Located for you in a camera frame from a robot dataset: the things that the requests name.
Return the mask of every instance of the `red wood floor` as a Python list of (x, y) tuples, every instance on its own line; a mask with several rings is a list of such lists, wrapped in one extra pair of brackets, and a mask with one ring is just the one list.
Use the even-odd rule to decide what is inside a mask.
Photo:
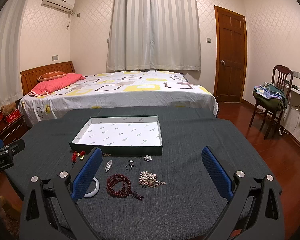
[(249, 128), (253, 109), (246, 104), (219, 103), (218, 118), (230, 120), (258, 151), (282, 187), (281, 201), (285, 222), (285, 239), (300, 225), (300, 148), (290, 138), (278, 133), (264, 140), (267, 123), (260, 131), (262, 119), (255, 116)]

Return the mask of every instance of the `patterned bed sheet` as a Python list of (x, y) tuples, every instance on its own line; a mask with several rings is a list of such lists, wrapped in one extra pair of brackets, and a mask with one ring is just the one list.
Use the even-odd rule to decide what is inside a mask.
[(49, 96), (24, 96), (19, 110), (27, 125), (61, 118), (70, 110), (84, 108), (187, 106), (207, 108), (214, 115), (218, 112), (214, 96), (202, 86), (189, 84), (179, 73), (121, 71), (85, 77)]

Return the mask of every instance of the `white wall-mounted air conditioner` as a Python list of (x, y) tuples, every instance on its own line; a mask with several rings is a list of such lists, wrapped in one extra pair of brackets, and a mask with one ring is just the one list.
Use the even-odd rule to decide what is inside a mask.
[(42, 4), (70, 12), (74, 7), (75, 0), (42, 0)]

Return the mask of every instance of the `wooden chair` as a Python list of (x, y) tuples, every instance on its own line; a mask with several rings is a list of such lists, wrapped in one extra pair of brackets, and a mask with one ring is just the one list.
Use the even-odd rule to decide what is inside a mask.
[[(280, 90), (281, 89), (284, 90), (284, 88), (285, 88), (285, 82), (284, 81), (287, 78), (287, 75), (290, 75), (290, 77), (291, 77), (290, 78), (289, 87), (288, 87), (287, 93), (285, 95), (286, 98), (288, 99), (290, 91), (291, 91), (291, 86), (292, 86), (293, 72), (292, 72), (291, 69), (289, 69), (289, 68), (287, 68), (285, 66), (282, 66), (282, 65), (275, 66), (273, 68), (272, 81), (271, 81), (272, 84), (274, 84), (274, 76), (275, 76), (275, 71), (276, 70), (279, 71), (279, 75), (278, 75), (278, 80), (277, 80), (277, 83), (275, 84), (275, 86), (276, 86), (276, 88), (278, 88)], [(268, 102), (270, 102), (273, 99), (267, 100), (268, 102), (265, 103), (264, 101), (261, 102), (258, 98), (256, 98), (255, 93), (254, 93), (254, 97), (256, 99), (256, 105), (254, 107), (254, 111), (253, 111), (253, 114), (252, 114), (252, 117), (251, 117), (251, 121), (250, 121), (249, 127), (251, 127), (251, 125), (252, 125), (254, 116), (256, 114), (259, 114), (260, 116), (263, 117), (263, 122), (262, 122), (262, 125), (261, 125), (261, 128), (260, 128), (260, 130), (262, 130), (263, 125), (265, 124), (265, 121), (266, 121), (268, 113), (271, 114), (272, 117), (271, 117), (271, 120), (270, 120), (270, 124), (269, 124), (269, 127), (268, 127), (268, 129), (266, 131), (266, 134), (264, 136), (264, 139), (266, 140), (268, 138), (269, 132), (270, 132), (270, 130), (271, 130), (271, 128), (272, 128), (273, 125), (276, 124), (275, 130), (274, 130), (274, 134), (277, 131), (277, 129), (279, 128), (280, 121), (281, 121), (282, 114), (283, 114), (283, 110), (280, 112), (279, 117), (277, 117), (276, 116), (277, 112), (278, 112), (277, 109), (271, 108), (271, 106), (270, 106), (271, 104), (268, 103)], [(257, 112), (258, 105), (262, 106), (266, 110), (264, 112)]]

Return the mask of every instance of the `wooden door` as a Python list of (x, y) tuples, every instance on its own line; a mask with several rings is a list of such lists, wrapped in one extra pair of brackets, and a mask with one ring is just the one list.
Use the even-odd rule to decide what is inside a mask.
[(247, 67), (245, 17), (215, 6), (217, 69), (214, 96), (218, 102), (240, 102)]

